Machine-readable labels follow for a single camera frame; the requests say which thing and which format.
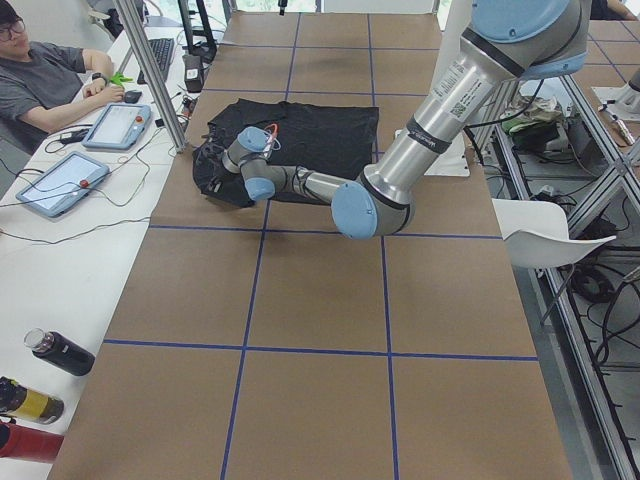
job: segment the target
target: keyboard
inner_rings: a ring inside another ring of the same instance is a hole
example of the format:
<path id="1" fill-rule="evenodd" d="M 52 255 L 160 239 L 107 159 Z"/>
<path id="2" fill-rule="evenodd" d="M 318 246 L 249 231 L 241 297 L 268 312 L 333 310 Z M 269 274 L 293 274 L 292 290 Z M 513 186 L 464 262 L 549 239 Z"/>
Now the keyboard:
<path id="1" fill-rule="evenodd" d="M 169 67 L 171 66 L 171 59 L 173 58 L 173 48 L 175 47 L 175 41 L 173 38 L 152 38 L 149 40 L 149 46 L 153 55 L 156 57 L 158 67 L 160 67 L 160 73 L 162 73 L 162 79 L 166 82 L 169 75 Z M 147 83 L 144 79 L 144 73 L 140 70 L 138 75 L 138 85 Z"/>

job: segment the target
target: black water bottle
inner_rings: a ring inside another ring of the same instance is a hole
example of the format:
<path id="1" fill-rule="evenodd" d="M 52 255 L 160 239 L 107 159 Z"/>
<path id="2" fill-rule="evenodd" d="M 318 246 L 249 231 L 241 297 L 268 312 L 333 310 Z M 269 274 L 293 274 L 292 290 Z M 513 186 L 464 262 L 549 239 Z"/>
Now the black water bottle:
<path id="1" fill-rule="evenodd" d="M 33 354 L 72 375 L 82 376 L 91 371 L 95 357 L 58 332 L 44 332 L 34 328 L 24 337 L 24 344 Z"/>

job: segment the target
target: man's arm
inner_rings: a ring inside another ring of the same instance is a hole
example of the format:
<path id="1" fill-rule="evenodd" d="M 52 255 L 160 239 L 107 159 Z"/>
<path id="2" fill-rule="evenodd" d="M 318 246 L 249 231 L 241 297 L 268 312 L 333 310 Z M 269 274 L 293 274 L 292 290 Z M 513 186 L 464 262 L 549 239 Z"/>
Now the man's arm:
<path id="1" fill-rule="evenodd" d="M 47 133 L 54 133 L 73 124 L 73 122 L 91 113 L 96 108 L 104 107 L 110 102 L 121 102 L 123 96 L 124 88 L 111 86 L 78 102 L 72 102 L 50 109 L 44 107 L 32 108 L 19 118 L 23 122 L 33 125 L 40 130 L 44 130 Z"/>
<path id="2" fill-rule="evenodd" d="M 620 0 L 607 0 L 607 6 L 609 7 L 609 10 L 617 13 L 624 20 L 638 20 L 638 17 L 636 17 Z"/>
<path id="3" fill-rule="evenodd" d="M 106 53 L 100 50 L 85 48 L 82 50 L 82 59 L 84 60 L 86 70 L 101 73 L 105 78 L 111 78 L 113 75 L 113 62 L 111 61 L 111 57 Z M 97 78 L 82 89 L 82 95 L 85 98 L 96 95 L 104 90 L 106 86 L 107 82 L 102 78 Z"/>

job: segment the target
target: white table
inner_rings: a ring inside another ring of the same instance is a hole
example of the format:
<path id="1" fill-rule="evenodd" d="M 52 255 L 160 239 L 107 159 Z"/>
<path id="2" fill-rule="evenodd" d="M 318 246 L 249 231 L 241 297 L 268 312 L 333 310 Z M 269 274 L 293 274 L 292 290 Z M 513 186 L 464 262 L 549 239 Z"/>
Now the white table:
<path id="1" fill-rule="evenodd" d="M 149 38 L 183 38 L 180 29 L 147 28 Z M 115 69 L 122 66 L 129 49 L 126 34 L 114 42 L 109 54 Z M 176 47 L 166 85 L 174 97 L 176 109 L 182 100 L 184 67 L 182 51 Z M 137 85 L 139 67 L 131 56 L 123 73 L 134 79 L 127 89 L 139 89 L 141 104 L 150 104 L 154 119 L 158 111 L 147 85 Z M 92 123 L 99 115 L 93 112 L 77 123 Z M 125 157 L 148 142 L 156 126 L 153 122 L 138 143 L 128 152 L 87 152 L 109 165 L 113 171 Z M 68 145 L 64 151 L 49 154 L 43 143 L 33 155 L 28 168 L 46 170 L 71 151 L 86 150 L 80 144 Z M 35 358 L 23 345 L 32 328 L 55 330 L 97 354 L 125 281 L 145 235 L 148 220 L 169 174 L 175 149 L 169 134 L 157 132 L 140 157 L 149 167 L 144 185 L 126 206 L 116 207 L 98 192 L 92 192 L 73 210 L 58 219 L 44 218 L 23 205 L 0 208 L 0 228 L 7 233 L 31 239 L 56 241 L 90 230 L 98 225 L 123 220 L 141 220 L 99 229 L 74 240 L 45 245 L 0 236 L 0 311 L 3 334 L 0 337 L 0 376 L 14 378 L 25 386 L 57 395 L 65 402 L 63 416 L 49 426 L 19 421 L 19 424 L 55 433 L 66 432 L 82 394 L 86 377 L 74 377 Z M 143 178 L 147 167 L 133 158 L 110 175 L 99 189 L 116 203 L 126 202 Z M 1 205 L 13 204 L 16 193 L 26 186 L 17 179 L 2 199 Z M 44 479 L 51 466 L 13 459 L 0 459 L 0 478 Z"/>

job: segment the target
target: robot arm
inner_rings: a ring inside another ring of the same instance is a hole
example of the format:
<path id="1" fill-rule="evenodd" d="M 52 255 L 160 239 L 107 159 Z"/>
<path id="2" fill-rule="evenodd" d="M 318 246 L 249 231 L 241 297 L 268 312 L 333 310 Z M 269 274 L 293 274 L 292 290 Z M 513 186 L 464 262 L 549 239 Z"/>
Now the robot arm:
<path id="1" fill-rule="evenodd" d="M 268 199 L 276 191 L 295 192 L 331 204 L 336 226 L 348 237 L 395 233 L 413 216 L 413 185 L 501 82 L 554 77 L 582 67 L 590 4 L 475 0 L 460 54 L 380 162 L 367 165 L 356 181 L 269 165 L 269 134 L 254 127 L 238 136 L 223 164 L 242 174 L 253 200 Z"/>

